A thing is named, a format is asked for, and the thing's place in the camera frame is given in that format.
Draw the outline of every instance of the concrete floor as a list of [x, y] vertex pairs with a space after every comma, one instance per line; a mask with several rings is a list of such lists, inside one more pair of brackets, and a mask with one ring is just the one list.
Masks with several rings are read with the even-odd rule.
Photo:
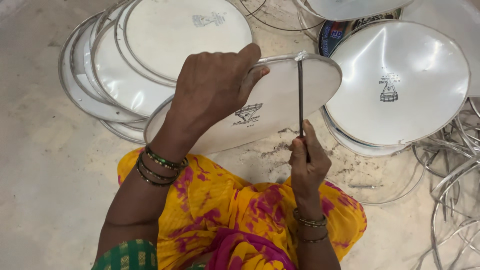
[[[118, 189], [117, 162], [139, 145], [116, 137], [70, 102], [58, 80], [57, 59], [68, 34], [113, 2], [0, 2], [2, 270], [86, 270], [93, 264], [100, 228]], [[246, 3], [258, 6], [256, 0]], [[266, 12], [258, 13], [261, 18], [277, 21], [279, 27], [298, 27], [290, 0], [268, 3]], [[302, 33], [285, 33], [250, 22], [264, 56], [301, 49], [314, 52], [314, 44]], [[309, 119], [333, 162], [328, 180], [356, 199], [377, 202], [393, 198], [420, 176], [421, 168], [411, 150], [386, 158], [360, 157], [338, 145], [319, 112]], [[285, 179], [289, 152], [284, 145], [296, 136], [292, 130], [297, 128], [209, 157], [252, 182]], [[342, 261], [342, 268], [414, 267], [430, 246], [430, 181], [439, 179], [428, 174], [409, 197], [388, 206], [366, 206], [368, 230]], [[348, 188], [350, 183], [380, 188], [359, 191]], [[438, 224], [441, 235], [452, 229], [441, 226], [440, 219]], [[454, 238], [441, 248], [445, 262], [453, 260], [459, 243]], [[480, 265], [479, 258], [467, 251], [460, 266], [476, 265]], [[423, 269], [434, 269], [431, 256]]]

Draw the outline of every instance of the bangle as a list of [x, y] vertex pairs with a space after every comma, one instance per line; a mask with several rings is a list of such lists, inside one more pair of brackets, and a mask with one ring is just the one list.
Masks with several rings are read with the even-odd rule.
[[143, 154], [143, 152], [140, 153], [140, 155], [138, 156], [138, 163], [140, 164], [140, 166], [142, 167], [142, 169], [143, 169], [144, 171], [146, 171], [149, 175], [154, 176], [154, 177], [157, 178], [158, 180], [166, 181], [166, 182], [169, 182], [169, 183], [170, 183], [170, 182], [172, 182], [172, 181], [175, 181], [175, 180], [178, 178], [178, 176], [180, 175], [180, 172], [181, 172], [181, 171], [177, 171], [177, 172], [175, 173], [175, 176], [165, 177], [165, 176], [162, 176], [162, 175], [160, 175], [160, 174], [158, 174], [158, 173], [150, 170], [149, 168], [147, 168], [147, 167], [145, 166], [144, 161], [143, 161], [142, 154]]
[[305, 239], [301, 238], [300, 236], [298, 236], [298, 234], [297, 234], [297, 237], [299, 238], [300, 241], [302, 241], [304, 243], [318, 243], [318, 242], [321, 242], [321, 241], [328, 238], [328, 231], [327, 231], [327, 234], [324, 237], [322, 237], [320, 239], [316, 239], [316, 240], [305, 240]]
[[165, 167], [167, 169], [170, 169], [170, 170], [181, 171], [181, 170], [185, 169], [185, 167], [188, 166], [188, 159], [187, 158], [184, 158], [181, 163], [174, 163], [174, 162], [168, 161], [168, 160], [162, 158], [161, 156], [155, 154], [154, 152], [152, 152], [152, 150], [150, 149], [150, 147], [148, 145], [145, 146], [145, 153], [147, 153], [147, 156], [151, 160], [153, 160], [155, 163], [157, 163], [159, 165], [162, 165], [163, 167]]
[[138, 172], [138, 174], [140, 175], [140, 177], [141, 177], [143, 180], [145, 180], [145, 182], [147, 182], [147, 183], [149, 183], [149, 184], [151, 184], [151, 185], [154, 185], [154, 186], [158, 186], [158, 187], [166, 187], [166, 186], [171, 186], [171, 185], [176, 181], [176, 179], [178, 178], [178, 175], [180, 174], [180, 172], [177, 173], [177, 175], [175, 176], [175, 179], [174, 179], [173, 181], [169, 182], [169, 183], [163, 183], [163, 184], [161, 184], [161, 183], [157, 183], [157, 182], [154, 182], [154, 181], [148, 179], [148, 178], [145, 176], [145, 174], [140, 170], [140, 165], [139, 165], [139, 164], [140, 164], [140, 160], [141, 160], [141, 157], [140, 157], [140, 156], [139, 156], [138, 159], [137, 159], [136, 167], [137, 167], [137, 172]]
[[327, 222], [328, 222], [325, 215], [323, 215], [324, 218], [321, 221], [312, 221], [312, 220], [307, 220], [307, 219], [301, 218], [298, 208], [295, 208], [293, 210], [293, 217], [295, 218], [296, 221], [298, 221], [298, 223], [300, 223], [302, 225], [305, 225], [305, 226], [308, 226], [308, 227], [313, 227], [313, 228], [325, 227], [327, 225]]

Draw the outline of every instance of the woman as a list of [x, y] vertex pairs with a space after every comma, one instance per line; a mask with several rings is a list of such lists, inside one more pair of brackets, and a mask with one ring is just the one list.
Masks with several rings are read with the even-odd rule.
[[358, 202], [324, 181], [331, 161], [308, 121], [305, 138], [290, 146], [292, 176], [284, 184], [252, 185], [187, 154], [269, 73], [252, 68], [260, 56], [249, 44], [238, 54], [187, 58], [158, 134], [119, 163], [121, 186], [94, 270], [340, 269], [366, 218]]

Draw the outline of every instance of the finger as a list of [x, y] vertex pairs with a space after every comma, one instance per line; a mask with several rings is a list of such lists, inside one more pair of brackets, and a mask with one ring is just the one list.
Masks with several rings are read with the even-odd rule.
[[310, 153], [310, 158], [313, 162], [321, 161], [324, 159], [325, 152], [322, 145], [317, 139], [317, 134], [312, 124], [308, 120], [303, 120], [303, 130], [305, 131], [305, 140], [307, 142], [307, 149]]
[[241, 49], [237, 54], [239, 59], [239, 71], [241, 74], [245, 76], [253, 65], [258, 62], [261, 56], [262, 52], [260, 51], [260, 47], [255, 43], [250, 43]]
[[267, 66], [258, 66], [252, 68], [248, 72], [247, 77], [243, 79], [243, 82], [240, 86], [240, 99], [246, 102], [255, 84], [257, 84], [263, 76], [269, 73], [270, 69]]
[[307, 171], [307, 148], [299, 139], [292, 141], [293, 151], [290, 156], [292, 175], [304, 174]]

